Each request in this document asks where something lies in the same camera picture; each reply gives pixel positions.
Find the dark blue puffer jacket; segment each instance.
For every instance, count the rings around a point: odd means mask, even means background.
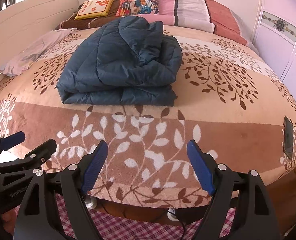
[[[121,17],[79,45],[56,87],[64,104],[173,106],[180,65],[180,45],[162,22]]]

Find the smartphone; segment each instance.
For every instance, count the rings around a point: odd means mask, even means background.
[[[292,155],[293,155],[293,124],[286,116],[284,117],[283,152],[287,155],[287,157],[290,160],[292,160]]]

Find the yellow cushion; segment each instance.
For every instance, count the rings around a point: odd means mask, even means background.
[[[113,0],[85,1],[77,13],[75,20],[107,16]]]

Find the floral bedspread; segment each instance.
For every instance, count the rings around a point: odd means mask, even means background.
[[[164,27],[183,52],[174,107],[63,105],[56,82],[95,30],[69,35],[22,75],[0,83],[0,136],[26,134],[12,149],[18,157],[53,138],[57,150],[43,168],[60,171],[105,140],[108,158],[90,193],[163,208],[201,206],[211,199],[188,160],[191,139],[232,170],[256,169],[266,184],[296,167],[295,100],[252,50],[211,33]],[[292,160],[283,153],[284,116],[295,126]]]

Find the colorful cartoon pillow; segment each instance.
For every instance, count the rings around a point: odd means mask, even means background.
[[[120,0],[116,16],[159,14],[157,0]]]
[[[85,1],[78,11],[75,20],[107,16],[113,0]]]

